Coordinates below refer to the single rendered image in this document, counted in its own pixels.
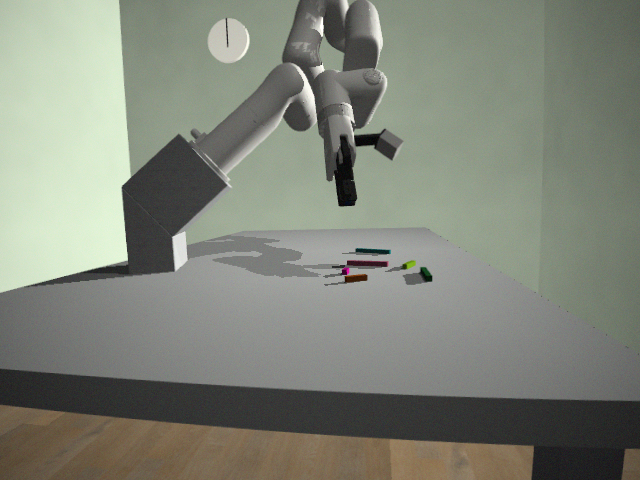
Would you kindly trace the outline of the turquoise rod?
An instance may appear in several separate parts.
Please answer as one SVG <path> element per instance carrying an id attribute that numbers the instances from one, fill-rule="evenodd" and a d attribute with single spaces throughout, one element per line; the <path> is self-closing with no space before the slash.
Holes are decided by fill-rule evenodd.
<path id="1" fill-rule="evenodd" d="M 362 253 L 379 253 L 379 254 L 391 254 L 391 250 L 384 250 L 384 249 L 365 249 L 365 248 L 356 248 L 356 252 L 362 252 Z"/>

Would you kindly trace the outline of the orange rod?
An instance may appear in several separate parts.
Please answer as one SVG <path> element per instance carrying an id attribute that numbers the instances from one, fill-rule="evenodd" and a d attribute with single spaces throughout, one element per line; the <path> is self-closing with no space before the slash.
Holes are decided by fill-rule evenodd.
<path id="1" fill-rule="evenodd" d="M 349 275 L 349 276 L 345 276 L 345 282 L 357 282 L 357 281 L 367 281 L 367 275 L 366 274 L 359 274 L 359 275 Z"/>

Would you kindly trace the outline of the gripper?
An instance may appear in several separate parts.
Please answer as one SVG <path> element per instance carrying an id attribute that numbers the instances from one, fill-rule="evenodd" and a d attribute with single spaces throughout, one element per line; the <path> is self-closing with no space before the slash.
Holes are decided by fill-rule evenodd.
<path id="1" fill-rule="evenodd" d="M 332 181 L 335 175 L 338 205 L 354 206 L 357 193 L 355 181 L 351 180 L 354 180 L 352 167 L 356 159 L 355 123 L 349 116 L 331 115 L 320 123 L 318 131 L 324 139 L 327 181 Z M 348 201 L 351 205 L 345 205 Z"/>

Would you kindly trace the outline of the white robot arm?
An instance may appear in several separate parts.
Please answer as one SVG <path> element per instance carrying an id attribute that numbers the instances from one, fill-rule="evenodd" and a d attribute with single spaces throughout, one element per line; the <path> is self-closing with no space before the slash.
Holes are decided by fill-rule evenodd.
<path id="1" fill-rule="evenodd" d="M 327 42 L 344 53 L 342 72 L 324 70 L 319 55 L 323 32 Z M 319 128 L 331 115 L 349 116 L 355 129 L 365 127 L 387 88 L 385 75 L 376 70 L 382 46 L 371 2 L 356 0 L 348 8 L 347 0 L 300 0 L 283 63 L 208 135 L 192 129 L 196 140 L 189 144 L 228 182 L 225 174 L 271 134 L 282 117 L 296 131 L 316 122 Z M 391 161 L 404 142 L 385 128 L 354 138 L 356 147 L 375 145 Z"/>

